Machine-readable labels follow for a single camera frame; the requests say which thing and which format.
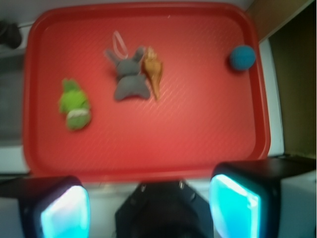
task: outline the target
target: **cyan light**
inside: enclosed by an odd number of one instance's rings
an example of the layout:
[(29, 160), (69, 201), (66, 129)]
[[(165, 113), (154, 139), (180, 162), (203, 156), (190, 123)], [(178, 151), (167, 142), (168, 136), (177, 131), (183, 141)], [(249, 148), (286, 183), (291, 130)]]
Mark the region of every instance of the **cyan light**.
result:
[(44, 238), (87, 238), (90, 203), (82, 186), (69, 188), (41, 213)]
[(226, 175), (211, 180), (213, 224), (223, 238), (258, 238), (261, 198)]

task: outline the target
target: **plush toy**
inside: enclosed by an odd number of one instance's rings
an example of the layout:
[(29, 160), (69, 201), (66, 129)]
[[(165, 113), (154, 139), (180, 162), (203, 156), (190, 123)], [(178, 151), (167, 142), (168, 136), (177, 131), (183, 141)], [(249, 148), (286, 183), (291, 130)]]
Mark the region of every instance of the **plush toy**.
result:
[(132, 58), (120, 60), (111, 50), (106, 50), (106, 55), (114, 63), (117, 71), (118, 85), (114, 93), (117, 101), (130, 96), (150, 98), (150, 91), (145, 83), (146, 77), (140, 74), (140, 60), (143, 54), (144, 50), (140, 47)]
[(64, 79), (62, 84), (63, 94), (59, 100), (59, 112), (67, 114), (68, 129), (81, 129), (91, 120), (88, 98), (74, 79)]
[(155, 99), (159, 100), (159, 83), (163, 74), (163, 63), (159, 61), (158, 55), (152, 47), (148, 47), (145, 52), (143, 68), (151, 82)]

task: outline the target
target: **blue ball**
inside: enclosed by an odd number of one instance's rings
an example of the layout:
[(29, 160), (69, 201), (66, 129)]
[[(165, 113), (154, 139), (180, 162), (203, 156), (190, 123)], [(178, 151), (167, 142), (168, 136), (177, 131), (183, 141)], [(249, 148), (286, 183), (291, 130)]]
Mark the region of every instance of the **blue ball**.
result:
[(230, 64), (235, 70), (249, 69), (256, 61), (256, 54), (250, 46), (238, 46), (230, 55)]

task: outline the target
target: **white surface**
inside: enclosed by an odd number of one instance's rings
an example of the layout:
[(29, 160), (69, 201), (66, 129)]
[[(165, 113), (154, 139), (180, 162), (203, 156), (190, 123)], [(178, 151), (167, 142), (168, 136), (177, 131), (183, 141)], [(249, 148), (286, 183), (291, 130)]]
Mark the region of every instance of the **white surface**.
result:
[(314, 238), (316, 170), (281, 181), (279, 238)]
[[(192, 1), (192, 0), (173, 0), (173, 1)], [(248, 9), (253, 0), (203, 0), (217, 1), (234, 4), (243, 10)], [(65, 6), (86, 5), (96, 3), (112, 2), (135, 2), (135, 0), (0, 0), (0, 16), (12, 22), (23, 23), (35, 21), (43, 12)]]
[(17, 199), (0, 197), (0, 237), (24, 237)]
[(268, 40), (265, 40), (260, 44), (260, 54), (266, 88), (269, 126), (271, 133), (271, 145), (268, 154), (269, 156), (282, 155), (284, 154), (284, 137), (281, 106), (279, 101), (273, 55)]
[(24, 161), (22, 145), (0, 147), (0, 173), (27, 173), (29, 169)]

